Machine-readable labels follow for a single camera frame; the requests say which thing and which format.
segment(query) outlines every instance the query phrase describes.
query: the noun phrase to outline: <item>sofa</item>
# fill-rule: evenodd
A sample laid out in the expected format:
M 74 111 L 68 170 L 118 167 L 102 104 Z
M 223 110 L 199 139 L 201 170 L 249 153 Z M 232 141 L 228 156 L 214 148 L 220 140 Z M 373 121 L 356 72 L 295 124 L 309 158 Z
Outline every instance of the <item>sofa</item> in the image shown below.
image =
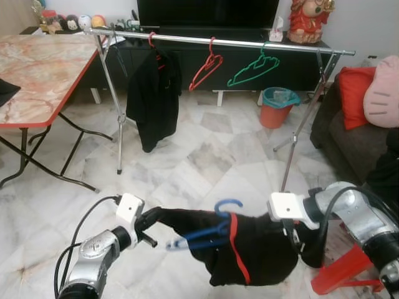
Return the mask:
M 387 151 L 387 134 L 388 129 L 369 123 L 345 129 L 337 75 L 316 114 L 310 140 L 322 149 L 340 179 L 362 185 L 379 157 Z

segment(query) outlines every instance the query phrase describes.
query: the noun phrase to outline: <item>red stool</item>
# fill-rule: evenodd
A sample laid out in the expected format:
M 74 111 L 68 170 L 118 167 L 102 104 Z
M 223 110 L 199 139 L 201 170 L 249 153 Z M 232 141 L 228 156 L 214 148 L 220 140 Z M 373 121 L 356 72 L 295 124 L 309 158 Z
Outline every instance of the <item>red stool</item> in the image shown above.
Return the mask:
M 325 295 L 339 287 L 373 286 L 374 292 L 383 290 L 384 286 L 379 279 L 351 280 L 356 275 L 373 267 L 370 259 L 363 253 L 358 245 L 341 256 L 328 267 L 321 268 L 319 274 L 312 280 L 312 288 L 319 295 Z

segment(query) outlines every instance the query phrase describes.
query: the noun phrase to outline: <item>red figurine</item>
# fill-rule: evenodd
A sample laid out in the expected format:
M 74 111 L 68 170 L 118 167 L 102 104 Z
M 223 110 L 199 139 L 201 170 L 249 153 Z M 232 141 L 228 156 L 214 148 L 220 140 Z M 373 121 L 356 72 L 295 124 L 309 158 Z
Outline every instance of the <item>red figurine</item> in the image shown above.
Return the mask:
M 300 44 L 320 41 L 322 23 L 333 10 L 334 0 L 292 0 L 288 38 Z

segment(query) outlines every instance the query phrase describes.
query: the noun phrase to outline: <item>teal bucket lid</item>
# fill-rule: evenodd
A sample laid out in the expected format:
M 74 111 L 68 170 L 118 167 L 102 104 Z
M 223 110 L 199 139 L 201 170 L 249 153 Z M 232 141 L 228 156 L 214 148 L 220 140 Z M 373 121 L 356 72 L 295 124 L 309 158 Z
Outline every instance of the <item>teal bucket lid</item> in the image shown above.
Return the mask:
M 299 105 L 300 98 L 292 90 L 282 87 L 269 87 L 263 91 L 263 105 L 281 109 L 291 105 Z

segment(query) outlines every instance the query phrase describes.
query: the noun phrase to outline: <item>black garment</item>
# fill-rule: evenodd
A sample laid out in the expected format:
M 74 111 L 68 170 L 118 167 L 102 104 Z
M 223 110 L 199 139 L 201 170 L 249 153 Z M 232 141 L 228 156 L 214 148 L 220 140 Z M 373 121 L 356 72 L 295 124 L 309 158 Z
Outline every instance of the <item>black garment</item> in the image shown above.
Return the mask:
M 0 79 L 0 107 L 7 103 L 21 88 Z
M 282 232 L 280 222 L 272 222 L 269 214 L 261 217 L 248 217 L 237 214 L 238 229 L 234 240 L 235 247 L 245 264 L 249 276 L 249 285 L 275 285 L 281 283 L 292 272 L 298 261 L 298 255 L 292 248 L 289 239 Z M 159 221 L 172 227 L 179 235 L 185 235 L 196 230 L 214 227 L 223 219 L 214 212 L 192 211 L 183 209 L 162 209 L 156 207 L 144 213 L 135 223 L 136 231 L 140 232 Z M 299 238 L 315 240 L 318 230 L 309 230 L 304 225 L 296 227 Z M 220 236 L 206 236 L 199 240 L 214 240 Z M 213 286 L 226 284 L 246 285 L 244 275 L 238 267 L 233 248 L 230 243 L 219 247 L 191 250 L 193 257 L 206 266 L 211 274 L 209 283 Z M 306 263 L 321 267 L 324 256 L 324 245 L 321 250 L 308 256 Z
M 399 216 L 399 128 L 387 135 L 387 152 L 378 159 L 376 167 L 366 179 L 368 188 L 378 194 Z
M 157 54 L 165 65 L 160 70 Z M 126 108 L 126 116 L 137 123 L 146 153 L 176 131 L 179 95 L 181 70 L 176 54 L 152 50 L 130 78 Z

